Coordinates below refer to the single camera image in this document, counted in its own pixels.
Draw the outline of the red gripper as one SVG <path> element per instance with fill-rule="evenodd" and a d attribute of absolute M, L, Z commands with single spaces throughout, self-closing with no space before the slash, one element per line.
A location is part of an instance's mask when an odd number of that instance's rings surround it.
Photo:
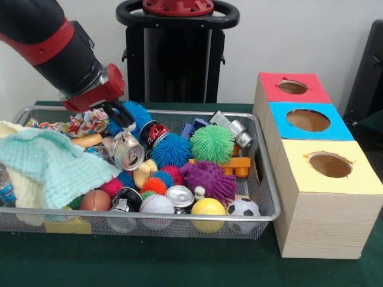
<path fill-rule="evenodd" d="M 111 106 L 103 104 L 102 109 L 119 126 L 127 126 L 134 123 L 133 115 L 125 106 L 117 100 L 123 96 L 125 81 L 119 68 L 115 64 L 109 64 L 102 68 L 96 81 L 84 92 L 64 100 L 63 106 L 72 112 L 85 112 L 105 102 L 111 102 Z"/>

